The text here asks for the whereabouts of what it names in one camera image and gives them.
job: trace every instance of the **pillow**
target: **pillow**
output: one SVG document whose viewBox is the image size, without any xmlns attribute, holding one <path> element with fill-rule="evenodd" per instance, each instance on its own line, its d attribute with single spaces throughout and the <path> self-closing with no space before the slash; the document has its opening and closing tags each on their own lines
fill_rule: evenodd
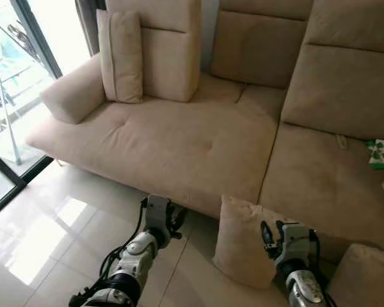
<svg viewBox="0 0 384 307">
<path fill-rule="evenodd" d="M 142 102 L 141 26 L 136 12 L 97 10 L 102 83 L 108 100 Z"/>
<path fill-rule="evenodd" d="M 328 293 L 337 306 L 384 307 L 384 252 L 361 244 L 351 245 Z"/>
<path fill-rule="evenodd" d="M 276 270 L 263 248 L 260 222 L 269 224 L 276 240 L 279 238 L 275 227 L 278 220 L 290 222 L 261 206 L 223 195 L 218 243 L 213 258 L 215 266 L 240 283 L 258 289 L 268 288 Z"/>
</svg>

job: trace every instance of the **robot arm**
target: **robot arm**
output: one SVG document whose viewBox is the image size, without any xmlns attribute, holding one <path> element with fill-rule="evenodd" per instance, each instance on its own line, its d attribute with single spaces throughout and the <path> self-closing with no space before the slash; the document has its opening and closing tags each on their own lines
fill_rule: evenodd
<svg viewBox="0 0 384 307">
<path fill-rule="evenodd" d="M 261 223 L 260 231 L 266 252 L 286 280 L 290 306 L 327 307 L 319 283 L 312 271 L 307 269 L 310 242 L 317 239 L 315 231 L 298 223 L 277 221 L 276 226 L 280 234 L 276 243 L 266 222 Z"/>
<path fill-rule="evenodd" d="M 110 275 L 101 276 L 92 288 L 70 300 L 70 307 L 135 307 L 148 279 L 158 250 L 171 238 L 180 239 L 186 209 L 173 220 L 171 201 L 150 195 L 141 203 L 146 208 L 145 229 L 123 247 L 120 260 Z"/>
</svg>

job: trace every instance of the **back cushion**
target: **back cushion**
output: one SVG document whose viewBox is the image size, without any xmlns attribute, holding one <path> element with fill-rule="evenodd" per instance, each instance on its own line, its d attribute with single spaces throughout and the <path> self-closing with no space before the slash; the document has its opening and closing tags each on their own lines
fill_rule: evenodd
<svg viewBox="0 0 384 307">
<path fill-rule="evenodd" d="M 200 0 L 106 0 L 106 6 L 140 15 L 144 94 L 188 101 L 198 87 Z"/>
<path fill-rule="evenodd" d="M 282 120 L 384 138 L 384 0 L 315 0 Z"/>
<path fill-rule="evenodd" d="M 221 0 L 211 72 L 227 79 L 286 88 L 312 0 Z"/>
</svg>

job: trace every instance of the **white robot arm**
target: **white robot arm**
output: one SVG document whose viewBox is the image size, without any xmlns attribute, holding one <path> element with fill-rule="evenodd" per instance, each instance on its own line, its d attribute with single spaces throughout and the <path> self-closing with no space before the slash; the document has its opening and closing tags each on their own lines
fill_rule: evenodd
<svg viewBox="0 0 384 307">
<path fill-rule="evenodd" d="M 171 238 L 182 237 L 177 230 L 186 217 L 186 209 L 183 209 L 173 220 L 174 206 L 170 200 L 160 196 L 150 195 L 142 201 L 141 206 L 146 208 L 144 231 L 128 244 L 110 253 L 120 255 L 113 272 L 109 273 L 109 265 L 104 270 L 104 261 L 100 279 L 91 288 L 85 288 L 83 294 L 74 295 L 70 300 L 70 307 L 137 305 L 158 250 L 165 248 Z"/>
</svg>

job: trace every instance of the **sofa cushion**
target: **sofa cushion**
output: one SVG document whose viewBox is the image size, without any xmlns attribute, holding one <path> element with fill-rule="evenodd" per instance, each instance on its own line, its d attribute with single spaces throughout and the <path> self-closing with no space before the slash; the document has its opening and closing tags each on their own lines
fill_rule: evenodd
<svg viewBox="0 0 384 307">
<path fill-rule="evenodd" d="M 290 223 L 280 214 L 248 201 L 223 195 L 214 264 L 225 275 L 244 285 L 269 288 L 276 275 L 260 237 L 260 223 L 267 222 L 279 238 L 276 221 Z"/>
<path fill-rule="evenodd" d="M 309 0 L 221 0 L 211 72 L 288 87 L 311 6 Z"/>
<path fill-rule="evenodd" d="M 337 306 L 384 307 L 384 252 L 353 244 L 328 289 Z"/>
<path fill-rule="evenodd" d="M 144 94 L 189 101 L 199 80 L 201 2 L 106 0 L 106 6 L 109 12 L 140 15 Z"/>
<path fill-rule="evenodd" d="M 384 0 L 316 0 L 282 120 L 384 139 Z"/>
<path fill-rule="evenodd" d="M 384 248 L 384 170 L 365 142 L 281 123 L 259 203 L 336 239 L 322 256 L 339 261 L 353 242 Z"/>
<path fill-rule="evenodd" d="M 136 12 L 97 10 L 102 83 L 108 100 L 142 102 L 142 46 Z"/>
<path fill-rule="evenodd" d="M 144 97 L 104 104 L 80 125 L 50 118 L 29 144 L 219 217 L 223 193 L 257 201 L 285 92 L 250 86 L 242 94 L 242 85 L 208 75 L 200 88 L 189 104 Z"/>
</svg>

